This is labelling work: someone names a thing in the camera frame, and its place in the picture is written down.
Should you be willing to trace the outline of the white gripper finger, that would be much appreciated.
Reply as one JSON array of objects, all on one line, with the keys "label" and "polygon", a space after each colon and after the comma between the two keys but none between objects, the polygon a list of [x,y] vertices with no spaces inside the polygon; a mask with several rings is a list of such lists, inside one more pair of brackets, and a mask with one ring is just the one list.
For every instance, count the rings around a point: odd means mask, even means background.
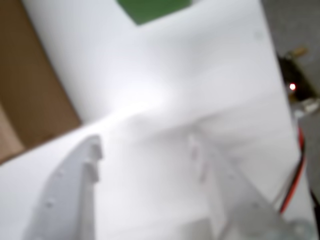
[{"label": "white gripper finger", "polygon": [[189,137],[218,240],[290,240],[292,229],[240,169],[203,134]]},{"label": "white gripper finger", "polygon": [[94,240],[95,190],[102,141],[80,142],[48,177],[24,233],[25,240]]}]

